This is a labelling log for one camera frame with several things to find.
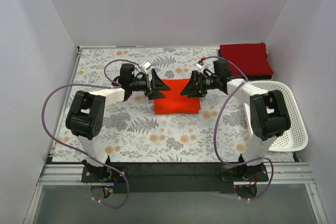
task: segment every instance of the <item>white wall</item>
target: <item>white wall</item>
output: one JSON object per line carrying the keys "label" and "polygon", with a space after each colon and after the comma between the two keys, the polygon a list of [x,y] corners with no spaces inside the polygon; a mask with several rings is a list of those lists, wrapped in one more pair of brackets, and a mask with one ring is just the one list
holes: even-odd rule
{"label": "white wall", "polygon": [[336,0],[288,0],[267,40],[275,80],[291,87],[309,135],[299,153],[335,223]]}
{"label": "white wall", "polygon": [[263,42],[286,0],[52,0],[77,46]]}
{"label": "white wall", "polygon": [[[76,47],[51,0],[0,0],[0,222],[22,223],[51,140],[50,91],[69,83]],[[64,92],[51,101],[52,131]]]}

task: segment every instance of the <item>dark red cloth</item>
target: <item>dark red cloth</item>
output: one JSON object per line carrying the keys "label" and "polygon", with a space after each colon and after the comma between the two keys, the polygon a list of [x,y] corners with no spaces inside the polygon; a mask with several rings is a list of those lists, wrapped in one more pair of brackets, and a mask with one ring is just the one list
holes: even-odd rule
{"label": "dark red cloth", "polygon": [[[231,44],[220,45],[220,55],[232,61],[247,76],[271,76],[274,74],[267,60],[265,44]],[[240,72],[229,65],[233,76]]]}
{"label": "dark red cloth", "polygon": [[189,79],[162,81],[170,87],[171,90],[161,91],[166,97],[154,100],[155,114],[198,114],[201,108],[199,98],[188,98],[187,95],[180,95],[181,91],[189,82]]}

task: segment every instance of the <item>patterned mat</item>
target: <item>patterned mat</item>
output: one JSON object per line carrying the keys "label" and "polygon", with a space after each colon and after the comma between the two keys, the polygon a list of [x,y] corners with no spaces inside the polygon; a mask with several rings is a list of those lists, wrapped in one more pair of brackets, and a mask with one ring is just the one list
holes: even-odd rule
{"label": "patterned mat", "polygon": [[[113,59],[149,61],[161,79],[189,79],[201,57],[217,55],[217,48],[130,48],[85,49],[79,60],[74,83],[108,86],[104,66]],[[110,65],[108,75],[119,74],[122,62]],[[213,69],[212,59],[206,61]],[[73,87],[62,119],[59,139],[81,148],[77,138],[65,127],[65,118],[78,90]],[[214,125],[227,95],[211,90],[201,99],[199,114],[155,115],[153,101],[134,92],[131,98],[106,108],[100,132],[105,151],[113,162],[216,162],[213,147]],[[224,160],[235,162],[248,145],[243,104],[232,98],[218,128],[218,150]],[[292,153],[269,153],[273,161],[293,161]],[[80,162],[84,156],[57,144],[54,162]]]}

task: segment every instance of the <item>wire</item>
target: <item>wire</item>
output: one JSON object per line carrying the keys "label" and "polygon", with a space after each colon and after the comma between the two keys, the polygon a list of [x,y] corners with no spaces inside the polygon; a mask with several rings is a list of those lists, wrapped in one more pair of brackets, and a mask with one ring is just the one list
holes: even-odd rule
{"label": "wire", "polygon": [[115,187],[117,186],[117,183],[118,183],[118,179],[117,179],[117,181],[114,183],[114,185],[112,186],[112,190],[114,190],[115,189]]}
{"label": "wire", "polygon": [[104,199],[106,199],[108,196],[105,193],[105,188],[104,187],[102,187],[102,188],[103,188],[103,193],[104,193]]}
{"label": "wire", "polygon": [[256,175],[256,181],[254,182],[254,184],[252,186],[255,186],[258,182],[258,175]]}
{"label": "wire", "polygon": [[112,166],[110,166],[110,165],[107,165],[107,164],[105,164],[105,163],[99,161],[98,159],[92,157],[89,153],[87,153],[87,152],[85,152],[85,151],[83,151],[83,150],[81,150],[81,149],[79,149],[79,148],[76,148],[76,147],[73,147],[73,146],[68,145],[68,144],[66,144],[66,143],[63,143],[62,141],[58,140],[57,138],[55,138],[55,137],[51,134],[51,132],[49,131],[49,129],[48,129],[47,126],[46,126],[46,122],[45,122],[45,111],[46,111],[47,103],[48,103],[48,101],[50,100],[51,96],[52,96],[53,94],[55,94],[57,91],[61,90],[61,89],[64,89],[64,88],[67,88],[67,87],[73,87],[73,86],[92,87],[92,88],[100,88],[100,89],[111,89],[111,88],[114,88],[114,87],[98,86],[98,85],[91,85],[91,84],[79,84],[79,83],[67,84],[67,85],[63,85],[63,86],[61,86],[61,87],[58,87],[57,89],[55,89],[53,92],[51,92],[51,93],[48,95],[47,99],[45,100],[45,102],[44,102],[44,104],[43,104],[43,107],[42,107],[42,113],[41,113],[41,120],[42,120],[42,126],[43,126],[43,129],[44,129],[45,132],[48,134],[48,136],[50,136],[50,137],[51,137],[53,140],[55,140],[57,143],[59,143],[59,144],[65,146],[65,147],[68,147],[68,148],[70,148],[70,149],[73,149],[73,150],[75,150],[75,151],[77,151],[77,152],[80,152],[80,153],[85,154],[86,156],[88,156],[88,157],[89,157],[90,159],[92,159],[93,161],[97,162],[98,164],[100,164],[100,165],[102,165],[102,166],[105,166],[105,167],[107,167],[107,168],[110,168],[111,170],[113,170],[113,171],[119,173],[120,176],[122,176],[122,177],[124,178],[125,183],[126,183],[127,191],[126,191],[125,199],[124,199],[124,201],[123,201],[120,205],[115,206],[115,205],[112,205],[112,204],[110,204],[110,203],[108,203],[108,202],[106,202],[106,201],[103,201],[103,200],[99,199],[99,198],[92,197],[92,199],[94,199],[94,200],[98,201],[99,203],[102,203],[102,204],[104,204],[104,205],[106,205],[106,206],[108,206],[108,207],[111,207],[111,208],[114,208],[114,209],[121,208],[121,207],[122,207],[123,205],[125,205],[125,203],[127,202],[127,199],[128,199],[128,197],[129,197],[129,193],[130,193],[130,185],[129,185],[129,182],[128,182],[128,180],[127,180],[125,174],[122,173],[121,171],[119,171],[118,169],[116,169],[116,168],[114,168],[114,167],[112,167]]}
{"label": "wire", "polygon": [[251,179],[250,183],[248,183],[247,185],[242,185],[242,186],[250,186],[253,182],[253,178]]}
{"label": "wire", "polygon": [[131,60],[124,60],[124,59],[117,59],[117,60],[110,61],[110,62],[107,63],[106,66],[104,67],[104,75],[105,75],[105,77],[106,77],[110,82],[112,82],[112,83],[113,83],[113,80],[112,80],[110,77],[108,77],[108,75],[107,75],[107,73],[106,73],[106,70],[107,70],[107,67],[108,67],[109,65],[111,65],[112,63],[114,63],[114,62],[116,62],[116,61],[125,61],[125,62],[128,62],[128,63],[132,63],[132,64],[134,64],[134,65],[136,65],[136,66],[139,65],[139,64],[137,64],[137,63],[135,63],[135,62],[133,62],[133,61],[131,61]]}
{"label": "wire", "polygon": [[[206,59],[211,59],[211,58],[219,58],[219,59],[223,59],[221,57],[218,57],[218,56],[209,56],[209,57],[206,57],[205,59],[203,60],[206,60]],[[234,64],[232,63],[231,61],[227,60],[231,65],[233,65],[240,73],[241,75],[244,77],[245,79],[245,82],[248,81],[248,78],[247,76]],[[272,183],[272,180],[273,180],[273,175],[274,175],[274,167],[273,167],[273,163],[272,161],[267,158],[267,157],[256,157],[256,158],[253,158],[251,160],[248,160],[248,161],[245,161],[245,162],[242,162],[242,163],[238,163],[238,164],[232,164],[232,163],[228,163],[228,162],[225,162],[219,155],[218,153],[218,149],[217,149],[217,130],[218,130],[218,125],[219,125],[219,120],[221,119],[222,117],[222,114],[223,114],[223,111],[226,107],[226,105],[228,104],[229,100],[234,96],[234,94],[240,89],[240,87],[242,87],[245,82],[242,82],[231,94],[229,94],[229,96],[227,97],[227,99],[225,100],[219,114],[218,114],[218,117],[217,117],[217,120],[216,120],[216,123],[215,123],[215,128],[214,128],[214,150],[215,150],[215,153],[216,153],[216,156],[217,158],[219,159],[220,162],[222,162],[224,165],[228,165],[228,166],[240,166],[240,165],[246,165],[246,164],[249,164],[249,163],[252,163],[254,161],[257,161],[257,160],[263,160],[263,159],[266,159],[269,163],[270,163],[270,166],[271,166],[271,177],[268,181],[268,184],[267,186],[265,187],[265,189],[256,197],[252,198],[252,199],[244,199],[244,200],[256,200],[258,198],[260,198],[262,195],[264,195],[264,193],[268,190],[270,184]]]}

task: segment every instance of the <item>glass panel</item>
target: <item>glass panel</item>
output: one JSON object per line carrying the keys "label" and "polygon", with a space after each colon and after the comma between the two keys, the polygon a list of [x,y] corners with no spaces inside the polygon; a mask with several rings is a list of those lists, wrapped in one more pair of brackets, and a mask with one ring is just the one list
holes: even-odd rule
{"label": "glass panel", "polygon": [[317,223],[305,185],[272,185],[250,203],[217,194],[133,193],[114,210],[85,197],[90,186],[44,186],[34,223]]}

